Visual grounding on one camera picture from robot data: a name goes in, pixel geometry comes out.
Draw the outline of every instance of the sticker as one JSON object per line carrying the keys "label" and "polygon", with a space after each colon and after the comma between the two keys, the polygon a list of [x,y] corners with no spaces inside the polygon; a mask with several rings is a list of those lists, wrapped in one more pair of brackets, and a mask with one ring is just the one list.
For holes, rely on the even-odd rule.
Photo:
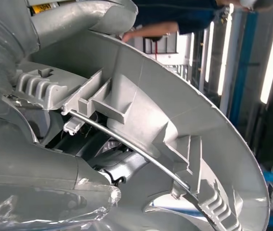
{"label": "sticker", "polygon": [[58,6],[59,6],[59,4],[57,4],[57,2],[54,2],[54,3],[36,5],[36,6],[33,6],[33,9],[35,14],[37,14],[37,13],[41,13],[41,12],[44,12],[44,11],[54,9],[54,8],[56,8]]}

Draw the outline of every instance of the torn plastic wrap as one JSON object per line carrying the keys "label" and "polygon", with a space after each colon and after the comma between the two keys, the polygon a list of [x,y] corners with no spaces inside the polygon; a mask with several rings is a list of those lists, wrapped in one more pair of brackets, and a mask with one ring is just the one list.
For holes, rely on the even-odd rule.
{"label": "torn plastic wrap", "polygon": [[[35,179],[0,176],[7,181],[35,182]],[[74,190],[60,189],[67,180],[54,181],[59,188],[0,184],[0,230],[87,229],[105,217],[121,198],[118,188],[95,184],[88,179],[77,181]]]}

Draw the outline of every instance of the dark blue shirt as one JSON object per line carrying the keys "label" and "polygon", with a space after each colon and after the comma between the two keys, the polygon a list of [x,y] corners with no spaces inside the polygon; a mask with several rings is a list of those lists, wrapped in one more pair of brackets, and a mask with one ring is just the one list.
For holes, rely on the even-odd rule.
{"label": "dark blue shirt", "polygon": [[133,0],[139,8],[134,26],[177,22],[179,34],[208,27],[218,7],[216,0]]}

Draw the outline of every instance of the grey plastic housing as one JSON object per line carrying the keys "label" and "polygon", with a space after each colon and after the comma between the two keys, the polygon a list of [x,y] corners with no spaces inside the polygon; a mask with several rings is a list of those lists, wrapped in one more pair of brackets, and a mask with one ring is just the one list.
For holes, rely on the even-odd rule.
{"label": "grey plastic housing", "polygon": [[[152,157],[167,157],[170,170],[191,185],[185,197],[199,198],[195,206],[219,230],[262,231],[267,226],[268,191],[253,155],[227,118],[190,84],[136,49],[92,32],[41,50],[32,60],[88,79],[102,70],[101,86],[111,80],[111,88],[100,99],[106,107],[92,109],[125,112],[124,121],[106,113],[110,130]],[[63,109],[90,116],[80,107]],[[175,197],[185,193],[176,182],[171,188]]]}

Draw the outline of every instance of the person's hand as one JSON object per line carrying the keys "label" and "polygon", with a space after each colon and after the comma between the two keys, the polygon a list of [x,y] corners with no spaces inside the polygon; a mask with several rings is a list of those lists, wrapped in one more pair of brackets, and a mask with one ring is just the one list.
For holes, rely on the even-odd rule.
{"label": "person's hand", "polygon": [[123,41],[123,42],[127,42],[127,41],[129,41],[129,40],[130,40],[130,39],[132,39],[132,33],[131,32],[126,32],[126,33],[124,33],[124,35],[123,35],[123,38],[121,39],[121,41]]}

